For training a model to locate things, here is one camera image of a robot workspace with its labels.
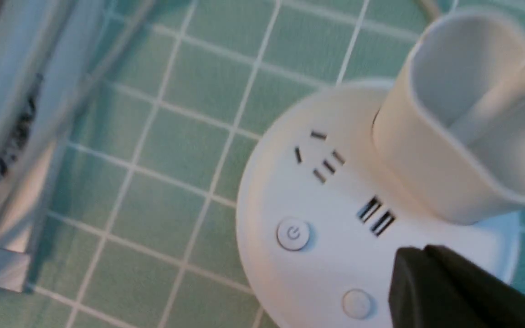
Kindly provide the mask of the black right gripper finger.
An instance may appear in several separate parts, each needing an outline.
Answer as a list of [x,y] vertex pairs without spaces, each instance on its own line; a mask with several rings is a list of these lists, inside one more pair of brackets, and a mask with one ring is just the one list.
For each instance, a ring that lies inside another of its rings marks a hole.
[[452,249],[396,251],[388,307],[394,328],[525,328],[525,295]]

